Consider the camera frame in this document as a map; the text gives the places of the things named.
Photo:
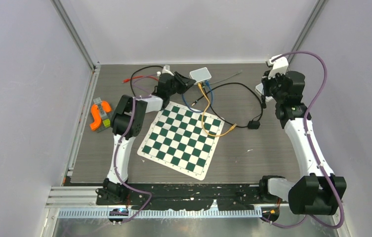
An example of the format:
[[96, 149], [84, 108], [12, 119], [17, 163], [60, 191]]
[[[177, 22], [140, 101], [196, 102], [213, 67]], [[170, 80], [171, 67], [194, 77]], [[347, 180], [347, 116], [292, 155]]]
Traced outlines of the black power adapter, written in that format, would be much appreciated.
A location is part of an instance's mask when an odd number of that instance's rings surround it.
[[266, 99], [264, 95], [260, 96], [260, 107], [261, 107], [261, 112], [260, 115], [254, 117], [252, 120], [248, 122], [247, 128], [248, 129], [259, 129], [260, 127], [260, 120], [263, 116], [264, 109], [266, 109]]

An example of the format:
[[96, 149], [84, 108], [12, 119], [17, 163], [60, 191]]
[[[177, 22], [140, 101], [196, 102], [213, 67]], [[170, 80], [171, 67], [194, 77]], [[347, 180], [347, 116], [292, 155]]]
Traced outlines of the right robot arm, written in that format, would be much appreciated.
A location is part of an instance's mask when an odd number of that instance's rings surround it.
[[296, 71], [269, 74], [262, 76], [262, 95], [276, 102], [276, 118], [291, 141], [301, 177], [293, 183], [283, 176], [265, 175], [258, 196], [267, 203], [281, 199], [294, 214], [334, 215], [347, 184], [330, 168], [315, 138], [311, 115], [302, 102], [305, 76]]

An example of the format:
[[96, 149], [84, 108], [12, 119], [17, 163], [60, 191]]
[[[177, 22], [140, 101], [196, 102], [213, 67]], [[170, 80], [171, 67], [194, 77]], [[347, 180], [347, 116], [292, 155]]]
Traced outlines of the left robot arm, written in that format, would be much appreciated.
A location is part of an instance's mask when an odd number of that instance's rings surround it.
[[123, 204], [129, 190], [140, 192], [130, 188], [126, 182], [131, 148], [142, 129], [145, 115], [165, 109], [172, 95], [183, 94], [196, 83], [196, 80], [178, 72], [161, 72], [158, 84], [150, 95], [121, 97], [111, 118], [114, 138], [111, 167], [103, 181], [103, 188], [98, 191], [99, 195], [108, 195], [115, 204]]

